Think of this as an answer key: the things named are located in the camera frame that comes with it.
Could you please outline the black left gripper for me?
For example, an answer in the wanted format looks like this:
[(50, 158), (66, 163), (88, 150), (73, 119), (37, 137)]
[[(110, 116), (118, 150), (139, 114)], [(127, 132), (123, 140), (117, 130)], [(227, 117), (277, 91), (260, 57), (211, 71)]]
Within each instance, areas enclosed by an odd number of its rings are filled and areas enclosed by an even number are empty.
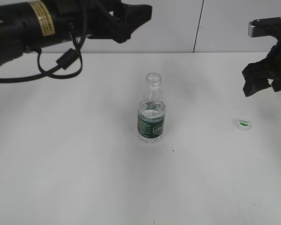
[(120, 0), (55, 0), (56, 16), (77, 37), (109, 39), (119, 44), (152, 18), (151, 5)]

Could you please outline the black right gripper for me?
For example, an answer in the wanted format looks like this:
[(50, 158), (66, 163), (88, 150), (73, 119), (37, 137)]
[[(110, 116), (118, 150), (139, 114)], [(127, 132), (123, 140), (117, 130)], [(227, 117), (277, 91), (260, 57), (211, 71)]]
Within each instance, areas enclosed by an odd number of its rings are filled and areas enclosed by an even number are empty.
[[(266, 57), (269, 60), (269, 67), (272, 73), (281, 77), (281, 39), (277, 41)], [(242, 71), (245, 83), (243, 92), (246, 97), (250, 97), (255, 93), (271, 88), (274, 92), (281, 91), (281, 80), (273, 80), (269, 84), (266, 75), (269, 75), (266, 64), (263, 61), (248, 64)]]

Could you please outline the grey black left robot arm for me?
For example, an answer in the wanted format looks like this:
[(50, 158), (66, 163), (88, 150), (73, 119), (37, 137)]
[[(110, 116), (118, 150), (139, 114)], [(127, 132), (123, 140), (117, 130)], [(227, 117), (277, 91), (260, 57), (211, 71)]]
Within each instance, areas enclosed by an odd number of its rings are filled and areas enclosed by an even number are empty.
[(152, 18), (151, 5), (120, 0), (31, 0), (0, 6), (0, 66), (36, 48), (71, 41), (86, 32), (89, 39), (119, 44)]

